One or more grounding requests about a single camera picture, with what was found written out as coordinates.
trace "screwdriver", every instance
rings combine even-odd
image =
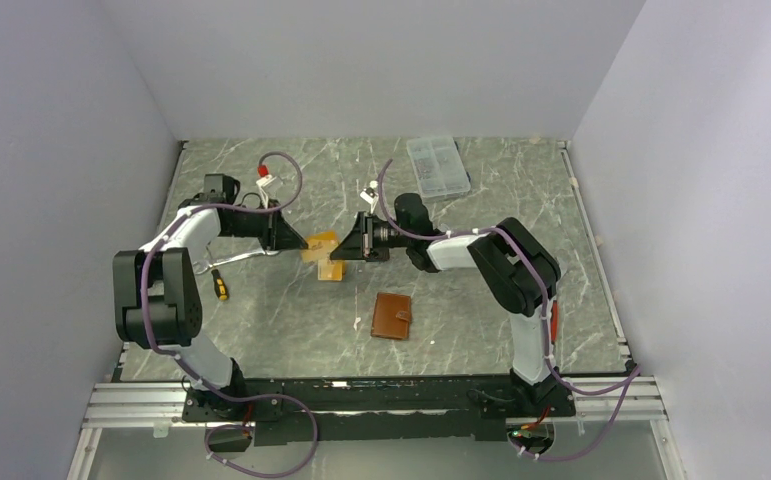
[[[225,302],[229,299],[229,289],[226,288],[226,282],[223,281],[223,277],[220,276],[220,270],[214,266],[214,257],[211,256],[211,251],[208,247],[205,247],[206,253],[208,253],[208,260],[211,265],[211,279],[214,284],[214,294],[221,302]]]

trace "plastic container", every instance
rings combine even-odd
[[[434,202],[470,191],[470,179],[453,137],[415,138],[406,142],[420,197]]]

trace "wrench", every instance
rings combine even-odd
[[[279,250],[264,250],[263,248],[256,248],[255,250],[249,250],[246,252],[238,253],[236,255],[220,257],[219,259],[214,260],[214,262],[210,262],[208,260],[198,260],[196,262],[192,262],[192,265],[194,267],[194,273],[197,275],[202,275],[214,267],[219,267],[220,265],[237,262],[239,260],[246,260],[247,258],[258,257],[261,255],[272,257],[273,255],[279,255]]]

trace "brown leather notebook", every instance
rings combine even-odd
[[[370,329],[371,336],[405,340],[409,336],[410,324],[411,297],[395,293],[376,295],[376,306],[373,307],[373,326]]]

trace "marble tabletop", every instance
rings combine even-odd
[[[334,230],[343,238],[366,204],[360,187],[389,158],[385,194],[390,202],[417,191],[406,138],[213,139],[185,144],[171,186],[166,222],[176,206],[202,190],[206,173],[241,180],[254,190],[256,161],[281,150],[304,172],[299,200],[284,211],[304,237]],[[471,176],[467,196],[427,205],[433,223],[453,229],[520,219],[567,272],[559,284],[560,324],[556,358],[570,372],[623,370],[617,334],[565,165],[548,139],[457,138]],[[290,166],[268,160],[288,198]],[[257,246],[253,239],[218,238],[214,257]],[[297,251],[220,267],[230,298],[219,302],[211,276],[197,276],[203,329],[249,377],[336,377],[505,373],[511,366],[508,315],[476,270],[428,274],[401,251],[385,263],[350,262],[342,282],[317,280],[315,265]],[[370,336],[378,292],[412,297],[410,336],[396,341]],[[181,377],[174,363],[139,348],[129,349],[122,380]]]

